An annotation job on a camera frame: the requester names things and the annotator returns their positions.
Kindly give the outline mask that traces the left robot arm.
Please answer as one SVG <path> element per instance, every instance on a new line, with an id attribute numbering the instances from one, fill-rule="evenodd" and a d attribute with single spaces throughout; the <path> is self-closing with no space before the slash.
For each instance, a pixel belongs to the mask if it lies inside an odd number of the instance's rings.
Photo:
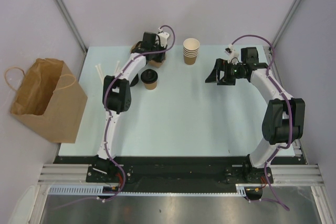
<path id="1" fill-rule="evenodd" d="M 131 87 L 139 81 L 139 71 L 149 62 L 163 63 L 166 52 L 172 48 L 168 46 L 170 34 L 160 27 L 157 33 L 145 32 L 143 38 L 130 52 L 125 65 L 114 75 L 106 75 L 103 80 L 102 104 L 106 111 L 106 123 L 103 139 L 97 152 L 97 159 L 92 169 L 105 182 L 115 178 L 119 170 L 115 164 L 114 143 L 116 139 L 118 121 L 131 106 Z"/>

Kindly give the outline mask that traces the single brown paper cup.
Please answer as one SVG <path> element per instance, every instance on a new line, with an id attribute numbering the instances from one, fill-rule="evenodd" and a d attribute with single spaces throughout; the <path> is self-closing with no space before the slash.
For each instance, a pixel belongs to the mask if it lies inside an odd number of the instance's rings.
<path id="1" fill-rule="evenodd" d="M 144 86 L 147 90 L 154 90 L 157 87 L 157 81 L 154 82 L 144 82 Z"/>

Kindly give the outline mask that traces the brown pulp cup carrier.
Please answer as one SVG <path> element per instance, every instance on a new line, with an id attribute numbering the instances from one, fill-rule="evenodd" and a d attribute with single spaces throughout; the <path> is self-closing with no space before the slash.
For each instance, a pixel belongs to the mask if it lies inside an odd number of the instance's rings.
<path id="1" fill-rule="evenodd" d="M 136 44 L 134 44 L 132 46 L 132 48 L 130 49 L 130 53 L 133 53 L 136 51 L 136 49 L 141 48 L 141 41 L 138 41 Z M 160 68 L 164 62 L 166 60 L 166 53 L 162 53 L 159 56 L 154 56 L 149 62 L 148 64 L 151 66 L 154 66 L 156 68 Z"/>

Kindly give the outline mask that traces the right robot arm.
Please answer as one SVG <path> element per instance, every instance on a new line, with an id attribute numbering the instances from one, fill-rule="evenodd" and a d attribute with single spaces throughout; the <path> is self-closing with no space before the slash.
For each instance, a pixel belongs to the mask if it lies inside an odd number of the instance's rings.
<path id="1" fill-rule="evenodd" d="M 240 52 L 233 45 L 225 48 L 229 58 L 218 58 L 206 78 L 207 83 L 218 86 L 234 86 L 236 80 L 246 79 L 262 95 L 267 103 L 262 121 L 262 140 L 242 164 L 238 173 L 244 181 L 257 183 L 269 179 L 269 165 L 280 150 L 286 150 L 293 141 L 303 135 L 305 102 L 294 98 L 275 80 L 267 63 L 259 62 L 255 47 L 242 48 Z"/>

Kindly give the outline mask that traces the black coffee cup lid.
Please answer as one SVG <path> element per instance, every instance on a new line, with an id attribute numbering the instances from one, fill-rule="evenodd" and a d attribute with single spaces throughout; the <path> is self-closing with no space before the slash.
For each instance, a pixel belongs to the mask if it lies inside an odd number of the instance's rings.
<path id="1" fill-rule="evenodd" d="M 157 82 L 158 73 L 153 69 L 146 69 L 141 73 L 141 80 L 146 84 Z"/>

